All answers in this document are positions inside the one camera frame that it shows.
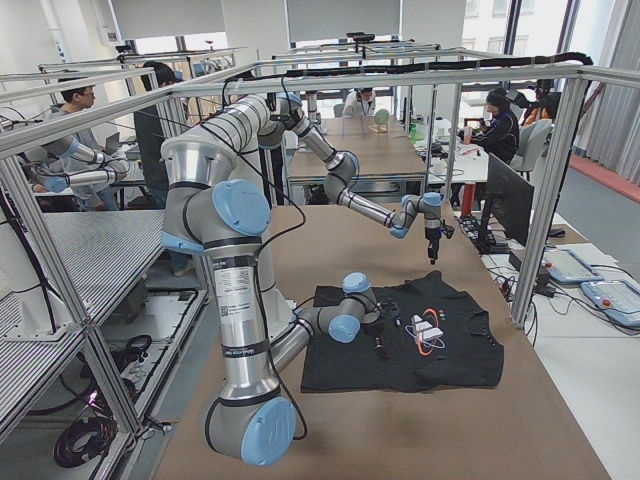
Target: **black hair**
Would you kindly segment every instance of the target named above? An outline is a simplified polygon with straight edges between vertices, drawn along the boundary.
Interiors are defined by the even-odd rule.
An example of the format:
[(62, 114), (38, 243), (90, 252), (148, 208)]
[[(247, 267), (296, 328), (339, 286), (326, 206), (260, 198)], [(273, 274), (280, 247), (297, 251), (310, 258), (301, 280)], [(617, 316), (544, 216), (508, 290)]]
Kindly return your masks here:
[(500, 113), (509, 111), (509, 99), (504, 88), (496, 88), (487, 94), (486, 102), (500, 110)]
[[(145, 62), (142, 65), (143, 68), (151, 67), (155, 70), (156, 79), (158, 80), (158, 85), (162, 85), (163, 83), (176, 83), (176, 74), (171, 67), (166, 63), (162, 62)], [(145, 90), (148, 92), (151, 90), (151, 80), (149, 79), (149, 75), (142, 76), (142, 84), (144, 85)]]
[[(83, 78), (87, 78), (87, 77), (76, 77), (76, 78), (60, 78), (58, 80), (58, 83), (62, 83), (62, 82), (70, 82), (71, 80), (82, 80)], [(84, 87), (78, 87), (78, 88), (71, 88), (69, 90), (63, 90), (60, 92), (60, 94), (62, 95), (62, 98), (64, 98), (64, 101), (67, 103), (71, 103), (71, 101), (73, 100), (73, 95), (75, 93), (79, 93), (79, 94), (83, 94), (84, 91), (91, 87), (92, 85), (85, 85)]]

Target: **blue joint cap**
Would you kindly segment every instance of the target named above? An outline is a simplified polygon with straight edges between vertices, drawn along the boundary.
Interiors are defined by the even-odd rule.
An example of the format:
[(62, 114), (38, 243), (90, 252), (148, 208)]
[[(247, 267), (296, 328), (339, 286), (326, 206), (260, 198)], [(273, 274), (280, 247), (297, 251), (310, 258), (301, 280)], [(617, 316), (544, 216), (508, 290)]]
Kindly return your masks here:
[(422, 201), (432, 207), (439, 207), (442, 205), (442, 197), (438, 192), (427, 192), (422, 195)]
[(285, 398), (272, 398), (255, 413), (242, 437), (240, 454), (249, 465), (276, 463), (289, 449), (296, 429), (296, 412)]
[(353, 315), (338, 315), (329, 323), (329, 336), (336, 342), (351, 343), (360, 331), (360, 322)]
[(261, 235), (271, 221), (264, 194), (248, 180), (220, 182), (211, 193), (220, 218), (233, 230), (247, 236)]
[(409, 229), (408, 228), (400, 228), (400, 227), (391, 227), (389, 229), (389, 232), (394, 237), (403, 239), (404, 237), (407, 236), (407, 233), (409, 233)]
[(342, 291), (344, 293), (362, 293), (371, 288), (371, 283), (364, 273), (353, 272), (342, 280)]
[(174, 252), (190, 253), (192, 255), (204, 254), (204, 247), (199, 243), (190, 242), (167, 232), (160, 232), (160, 244)]
[(279, 92), (276, 97), (278, 98), (284, 98), (286, 100), (287, 95), (289, 96), (289, 100), (291, 100), (292, 102), (296, 103), (299, 107), (302, 106), (302, 98), (300, 98), (298, 95), (296, 95), (295, 93), (291, 93), (291, 92)]
[(73, 155), (78, 151), (79, 146), (80, 146), (80, 142), (78, 142), (78, 140), (76, 140), (76, 138), (73, 137), (71, 139), (71, 145), (69, 145), (69, 148), (67, 148), (64, 152), (62, 152), (58, 156), (62, 158), (70, 157), (71, 155)]
[(53, 193), (60, 193), (69, 186), (67, 181), (62, 177), (47, 177), (44, 179), (44, 182), (42, 182), (42, 185)]

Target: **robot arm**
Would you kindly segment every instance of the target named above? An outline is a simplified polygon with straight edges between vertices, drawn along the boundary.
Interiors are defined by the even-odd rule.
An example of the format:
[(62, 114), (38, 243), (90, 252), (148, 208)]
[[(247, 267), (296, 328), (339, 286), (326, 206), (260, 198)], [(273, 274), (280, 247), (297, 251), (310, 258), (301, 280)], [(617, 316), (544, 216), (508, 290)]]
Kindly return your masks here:
[(273, 148), (285, 130), (292, 130), (325, 163), (325, 189), (334, 203), (377, 221), (397, 238), (422, 214), (432, 245), (440, 238), (439, 195), (407, 196), (397, 213), (350, 192), (349, 181), (358, 169), (355, 155), (336, 151), (300, 105), (292, 96), (265, 100), (249, 95), (162, 146), (170, 182), (162, 244), (206, 256), (220, 313), (226, 375), (205, 412), (204, 437), (213, 450), (252, 465), (276, 462), (293, 439), (296, 414), (280, 396), (278, 371), (316, 334), (347, 343), (361, 326), (365, 332), (380, 327), (371, 286), (363, 274), (354, 273), (343, 282), (345, 298), (339, 305), (304, 308), (294, 311), (293, 318), (289, 310), (289, 329), (271, 343), (272, 319), (267, 318), (258, 273), (270, 208), (262, 179), (245, 165), (251, 160), (259, 165), (251, 157), (258, 143)]
[(70, 175), (36, 172), (39, 183), (51, 192), (60, 193), (67, 187), (113, 183), (127, 176), (128, 166), (125, 163), (82, 145), (71, 135), (47, 143), (42, 148), (56, 157), (82, 162), (87, 169)]

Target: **white sticker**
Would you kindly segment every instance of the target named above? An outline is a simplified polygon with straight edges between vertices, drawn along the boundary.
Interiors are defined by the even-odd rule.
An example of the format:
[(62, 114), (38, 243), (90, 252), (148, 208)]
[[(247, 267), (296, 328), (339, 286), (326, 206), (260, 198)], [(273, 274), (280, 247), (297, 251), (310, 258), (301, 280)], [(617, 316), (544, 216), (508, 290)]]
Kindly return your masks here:
[(220, 323), (255, 320), (252, 270), (250, 267), (216, 270), (214, 276)]

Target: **man with glasses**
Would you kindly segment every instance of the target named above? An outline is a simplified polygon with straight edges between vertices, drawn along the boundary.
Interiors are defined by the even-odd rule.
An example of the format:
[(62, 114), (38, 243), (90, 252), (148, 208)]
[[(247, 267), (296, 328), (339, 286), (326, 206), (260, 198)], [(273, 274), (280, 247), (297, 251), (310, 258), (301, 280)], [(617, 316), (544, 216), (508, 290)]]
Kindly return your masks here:
[[(79, 79), (67, 78), (60, 79), (59, 81), (63, 82), (69, 80)], [(93, 92), (93, 85), (88, 87), (72, 88), (60, 93), (62, 94), (64, 103), (51, 108), (51, 113), (47, 116), (48, 120), (77, 113), (86, 108), (91, 108), (96, 99)], [(79, 132), (74, 133), (73, 136), (76, 137), (78, 142), (93, 150), (102, 150), (90, 129), (80, 130)], [(62, 159), (62, 167), (64, 172), (68, 175), (87, 170), (87, 165), (85, 163), (71, 157)], [(118, 204), (108, 183), (96, 183), (93, 185), (72, 187), (72, 190), (81, 210), (118, 210)]]

